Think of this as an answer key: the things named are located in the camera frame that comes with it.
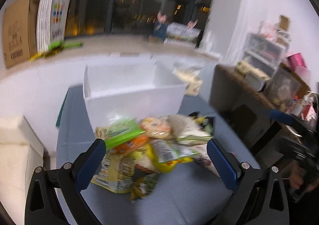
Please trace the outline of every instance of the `white sofa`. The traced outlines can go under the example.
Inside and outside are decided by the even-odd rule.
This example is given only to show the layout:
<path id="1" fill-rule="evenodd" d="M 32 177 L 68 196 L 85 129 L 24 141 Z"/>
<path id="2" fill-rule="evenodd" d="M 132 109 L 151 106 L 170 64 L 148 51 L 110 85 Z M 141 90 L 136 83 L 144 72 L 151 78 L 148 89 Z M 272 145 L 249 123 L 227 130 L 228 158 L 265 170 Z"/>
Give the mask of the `white sofa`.
<path id="1" fill-rule="evenodd" d="M 16 225 L 24 225 L 30 181 L 43 165 L 43 150 L 24 117 L 0 118 L 0 201 Z"/>

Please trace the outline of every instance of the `blue table surface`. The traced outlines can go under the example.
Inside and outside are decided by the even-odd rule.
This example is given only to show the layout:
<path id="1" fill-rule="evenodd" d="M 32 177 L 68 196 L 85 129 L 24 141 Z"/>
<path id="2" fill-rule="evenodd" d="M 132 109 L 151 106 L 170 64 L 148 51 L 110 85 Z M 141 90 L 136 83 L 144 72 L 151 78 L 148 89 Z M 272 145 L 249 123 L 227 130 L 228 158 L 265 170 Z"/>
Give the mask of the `blue table surface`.
<path id="1" fill-rule="evenodd" d="M 179 113 L 189 115 L 192 112 L 214 116 L 215 137 L 222 146 L 235 152 L 239 162 L 260 168 L 235 132 L 200 96 L 184 97 Z M 73 162 L 94 140 L 82 86 L 69 88 L 59 128 L 57 167 Z M 223 209 L 232 192 L 225 188 L 220 178 L 192 162 L 178 164 L 172 172 L 161 174 L 153 193 L 133 204 L 129 194 L 115 194 L 92 183 L 81 194 L 103 225 L 202 225 Z M 58 198 L 68 222 L 76 224 L 61 190 L 58 190 Z"/>

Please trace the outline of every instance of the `human hand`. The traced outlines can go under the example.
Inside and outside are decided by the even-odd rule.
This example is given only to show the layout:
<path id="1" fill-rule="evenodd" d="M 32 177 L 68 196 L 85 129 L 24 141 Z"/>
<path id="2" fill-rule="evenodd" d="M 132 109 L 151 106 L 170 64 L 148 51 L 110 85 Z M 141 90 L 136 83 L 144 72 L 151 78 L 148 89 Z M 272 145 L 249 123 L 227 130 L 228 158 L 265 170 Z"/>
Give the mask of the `human hand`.
<path id="1" fill-rule="evenodd" d="M 290 177 L 289 177 L 289 183 L 290 183 L 291 188 L 297 190 L 303 184 L 303 179 L 302 179 L 302 175 L 301 175 L 302 173 L 304 173 L 304 169 L 301 168 L 297 162 L 295 162 L 295 164 L 291 170 Z M 316 179 L 314 182 L 312 182 L 310 185 L 308 185 L 306 192 L 311 192 L 318 185 L 319 185 L 319 178 Z"/>

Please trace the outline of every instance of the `white box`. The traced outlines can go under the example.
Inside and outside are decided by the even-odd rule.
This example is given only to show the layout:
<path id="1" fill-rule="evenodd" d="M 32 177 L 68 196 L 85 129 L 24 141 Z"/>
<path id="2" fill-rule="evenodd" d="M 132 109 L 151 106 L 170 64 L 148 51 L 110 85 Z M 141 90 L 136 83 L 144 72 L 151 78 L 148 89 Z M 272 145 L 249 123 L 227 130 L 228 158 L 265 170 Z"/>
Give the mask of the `white box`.
<path id="1" fill-rule="evenodd" d="M 140 120 L 176 114 L 186 86 L 159 62 L 87 66 L 83 96 L 95 130 L 116 116 Z"/>

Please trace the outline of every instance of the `green snack package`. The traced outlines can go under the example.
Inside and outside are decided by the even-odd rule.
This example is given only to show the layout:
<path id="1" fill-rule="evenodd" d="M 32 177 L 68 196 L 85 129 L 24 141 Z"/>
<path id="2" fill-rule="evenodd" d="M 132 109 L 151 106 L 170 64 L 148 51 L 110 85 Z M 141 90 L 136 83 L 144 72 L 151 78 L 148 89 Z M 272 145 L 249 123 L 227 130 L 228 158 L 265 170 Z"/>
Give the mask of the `green snack package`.
<path id="1" fill-rule="evenodd" d="M 131 188 L 130 196 L 132 203 L 136 199 L 143 199 L 153 192 L 158 175 L 158 173 L 149 174 L 145 177 L 139 178 L 136 182 L 134 182 Z"/>
<path id="2" fill-rule="evenodd" d="M 144 132 L 134 119 L 119 120 L 109 127 L 95 129 L 96 138 L 105 141 L 107 150 L 111 150 Z"/>

